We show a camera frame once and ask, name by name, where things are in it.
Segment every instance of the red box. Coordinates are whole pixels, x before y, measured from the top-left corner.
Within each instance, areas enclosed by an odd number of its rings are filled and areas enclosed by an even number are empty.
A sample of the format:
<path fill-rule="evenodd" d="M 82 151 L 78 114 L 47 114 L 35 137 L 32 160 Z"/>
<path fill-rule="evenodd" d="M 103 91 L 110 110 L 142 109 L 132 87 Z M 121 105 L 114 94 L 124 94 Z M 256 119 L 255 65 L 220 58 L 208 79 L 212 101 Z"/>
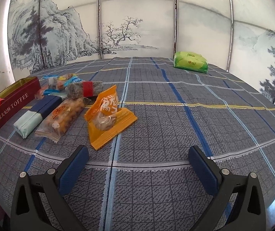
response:
<path fill-rule="evenodd" d="M 0 128 L 21 108 L 35 98 L 40 89 L 38 77 L 27 77 L 18 80 L 0 92 L 3 98 L 0 105 Z"/>

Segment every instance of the table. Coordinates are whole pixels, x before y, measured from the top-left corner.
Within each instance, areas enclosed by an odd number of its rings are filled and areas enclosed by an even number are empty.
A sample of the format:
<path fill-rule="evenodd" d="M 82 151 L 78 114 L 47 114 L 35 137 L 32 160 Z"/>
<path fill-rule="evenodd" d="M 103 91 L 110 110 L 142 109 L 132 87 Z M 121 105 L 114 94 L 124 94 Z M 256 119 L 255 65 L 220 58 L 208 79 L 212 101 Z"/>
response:
<path fill-rule="evenodd" d="M 220 168 L 257 173 L 266 206 L 275 198 L 275 106 L 232 74 L 209 64 L 207 74 L 173 67 L 166 58 L 113 58 L 68 64 L 36 73 L 76 73 L 83 80 L 117 85 L 120 106 L 138 120 L 95 151 L 83 110 L 55 144 L 22 139 L 13 123 L 36 100 L 0 129 L 0 204 L 10 215 L 18 175 L 56 168 L 83 144 L 90 159 L 64 198 L 88 230 L 189 230 L 208 206 L 188 161 L 198 145 Z M 217 227 L 224 225 L 232 195 Z M 51 223 L 59 224 L 42 195 Z"/>

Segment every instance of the silver screw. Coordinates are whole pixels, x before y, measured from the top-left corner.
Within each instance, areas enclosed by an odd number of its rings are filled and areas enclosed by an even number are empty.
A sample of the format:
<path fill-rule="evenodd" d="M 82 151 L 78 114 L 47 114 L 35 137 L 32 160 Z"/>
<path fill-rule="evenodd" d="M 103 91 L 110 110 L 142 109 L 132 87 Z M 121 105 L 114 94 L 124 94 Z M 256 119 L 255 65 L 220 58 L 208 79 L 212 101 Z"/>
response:
<path fill-rule="evenodd" d="M 21 177 L 21 178 L 25 177 L 25 175 L 26 175 L 26 172 L 20 173 L 20 177 Z"/>
<path fill-rule="evenodd" d="M 54 174 L 54 173 L 55 173 L 55 169 L 50 168 L 50 169 L 48 170 L 48 174 L 49 174 L 49 175 L 52 175 L 52 174 Z"/>
<path fill-rule="evenodd" d="M 224 175 L 228 175 L 229 174 L 229 170 L 227 168 L 224 168 L 224 169 L 222 169 L 222 173 Z"/>
<path fill-rule="evenodd" d="M 251 176 L 252 178 L 256 178 L 256 177 L 257 177 L 257 174 L 255 174 L 254 172 L 251 172 L 251 173 L 250 173 L 250 176 Z"/>

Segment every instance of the orange wrapper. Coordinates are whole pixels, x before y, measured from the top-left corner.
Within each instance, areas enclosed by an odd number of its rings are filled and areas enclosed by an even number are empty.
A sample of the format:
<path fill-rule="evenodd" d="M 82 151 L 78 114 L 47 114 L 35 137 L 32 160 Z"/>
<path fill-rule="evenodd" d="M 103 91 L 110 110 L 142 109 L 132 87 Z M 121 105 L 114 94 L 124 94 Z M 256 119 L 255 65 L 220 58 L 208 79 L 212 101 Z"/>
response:
<path fill-rule="evenodd" d="M 88 122 L 89 140 L 95 150 L 100 149 L 137 120 L 130 110 L 118 108 L 116 85 L 98 95 L 84 118 Z"/>

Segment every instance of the maroon box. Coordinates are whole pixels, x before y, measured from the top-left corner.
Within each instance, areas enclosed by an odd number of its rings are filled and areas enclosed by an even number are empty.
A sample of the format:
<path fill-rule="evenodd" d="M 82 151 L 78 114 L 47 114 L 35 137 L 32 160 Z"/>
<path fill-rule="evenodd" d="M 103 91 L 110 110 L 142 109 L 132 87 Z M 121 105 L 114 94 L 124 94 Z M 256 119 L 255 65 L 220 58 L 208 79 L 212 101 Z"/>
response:
<path fill-rule="evenodd" d="M 18 80 L 0 92 L 0 128 L 21 108 L 35 98 L 40 89 L 38 77 L 27 77 Z"/>

